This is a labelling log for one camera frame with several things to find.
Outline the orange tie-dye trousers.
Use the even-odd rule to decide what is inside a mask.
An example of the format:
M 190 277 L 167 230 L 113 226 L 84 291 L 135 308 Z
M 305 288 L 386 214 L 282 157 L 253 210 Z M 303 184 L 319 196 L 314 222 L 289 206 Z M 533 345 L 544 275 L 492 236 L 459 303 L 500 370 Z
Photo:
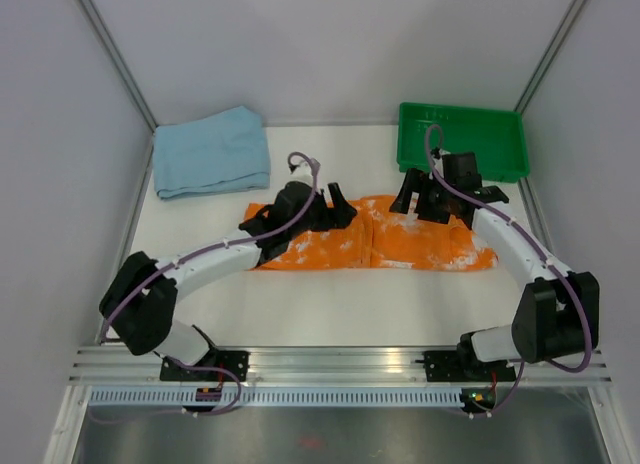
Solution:
M 265 270 L 410 269 L 471 272 L 492 269 L 498 257 L 488 244 L 451 217 L 440 224 L 389 211 L 394 198 L 353 200 L 357 216 L 344 230 L 306 232 Z

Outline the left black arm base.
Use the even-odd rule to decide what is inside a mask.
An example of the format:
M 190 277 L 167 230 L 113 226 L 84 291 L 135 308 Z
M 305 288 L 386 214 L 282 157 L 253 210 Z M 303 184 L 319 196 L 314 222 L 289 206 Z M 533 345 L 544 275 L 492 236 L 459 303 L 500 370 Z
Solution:
M 245 382 L 249 357 L 248 351 L 229 349 L 210 351 L 193 365 L 179 364 L 165 357 L 159 379 L 163 382 L 231 382 L 235 377 Z

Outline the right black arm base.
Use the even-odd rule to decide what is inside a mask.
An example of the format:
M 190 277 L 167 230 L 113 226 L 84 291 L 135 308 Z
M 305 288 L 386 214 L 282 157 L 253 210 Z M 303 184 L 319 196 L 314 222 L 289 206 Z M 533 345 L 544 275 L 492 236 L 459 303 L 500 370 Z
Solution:
M 516 371 L 506 360 L 482 362 L 472 347 L 471 333 L 463 334 L 455 349 L 427 350 L 421 364 L 428 382 L 493 383 L 514 382 Z

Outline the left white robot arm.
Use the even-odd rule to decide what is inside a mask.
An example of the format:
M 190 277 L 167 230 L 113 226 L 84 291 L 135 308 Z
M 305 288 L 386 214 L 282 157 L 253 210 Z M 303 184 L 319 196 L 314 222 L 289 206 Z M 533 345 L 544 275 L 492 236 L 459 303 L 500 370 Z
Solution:
M 327 193 L 290 181 L 271 204 L 264 205 L 219 242 L 174 257 L 130 255 L 99 304 L 112 328 L 134 356 L 157 353 L 182 363 L 197 381 L 217 370 L 214 344 L 194 325 L 178 321 L 176 305 L 219 279 L 253 270 L 281 256 L 305 232 L 347 228 L 357 215 L 336 183 Z

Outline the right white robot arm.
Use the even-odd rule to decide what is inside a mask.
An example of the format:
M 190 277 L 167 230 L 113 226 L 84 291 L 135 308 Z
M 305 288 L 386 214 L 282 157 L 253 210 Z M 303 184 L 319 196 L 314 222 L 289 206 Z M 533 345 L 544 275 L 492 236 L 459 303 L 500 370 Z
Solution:
M 590 364 L 598 344 L 600 287 L 590 272 L 574 272 L 517 220 L 507 195 L 479 177 L 460 191 L 434 173 L 412 168 L 405 174 L 391 212 L 415 212 L 418 219 L 443 224 L 452 217 L 497 255 L 522 294 L 508 326 L 464 334 L 457 371 L 469 380 L 488 373 L 493 362 L 546 362 L 577 374 Z

